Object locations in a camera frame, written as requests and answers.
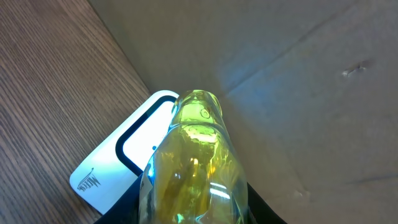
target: wooden surface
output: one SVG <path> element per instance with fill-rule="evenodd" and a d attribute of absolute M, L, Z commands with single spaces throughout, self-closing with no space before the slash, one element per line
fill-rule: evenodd
<path fill-rule="evenodd" d="M 77 165 L 149 92 L 84 0 L 0 0 L 0 223 L 93 223 Z"/>

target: plastic bottle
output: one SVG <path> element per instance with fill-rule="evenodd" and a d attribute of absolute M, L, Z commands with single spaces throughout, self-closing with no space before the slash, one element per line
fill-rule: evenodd
<path fill-rule="evenodd" d="M 142 176 L 139 223 L 247 223 L 246 177 L 217 98 L 189 91 L 173 112 Z"/>

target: clear plastic bottle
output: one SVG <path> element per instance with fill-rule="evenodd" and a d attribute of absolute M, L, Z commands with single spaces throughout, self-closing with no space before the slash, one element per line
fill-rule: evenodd
<path fill-rule="evenodd" d="M 217 98 L 181 95 L 142 176 L 139 223 L 247 223 L 248 189 Z"/>

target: cardboard wall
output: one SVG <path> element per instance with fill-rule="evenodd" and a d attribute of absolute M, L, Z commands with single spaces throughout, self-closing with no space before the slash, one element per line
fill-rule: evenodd
<path fill-rule="evenodd" d="M 288 223 L 398 220 L 397 1 L 91 3 L 150 91 L 218 96 Z"/>

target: black border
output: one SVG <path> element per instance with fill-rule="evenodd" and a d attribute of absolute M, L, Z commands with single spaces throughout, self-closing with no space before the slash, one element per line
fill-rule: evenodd
<path fill-rule="evenodd" d="M 129 139 L 129 137 L 137 131 L 137 129 L 157 110 L 164 102 L 171 101 L 175 102 L 176 97 L 174 96 L 162 96 L 160 97 L 150 108 L 140 117 L 134 124 L 131 125 L 125 133 L 123 133 L 118 141 L 116 142 L 116 156 L 127 168 L 129 168 L 134 174 L 140 176 L 143 171 L 130 160 L 123 152 L 123 145 Z"/>

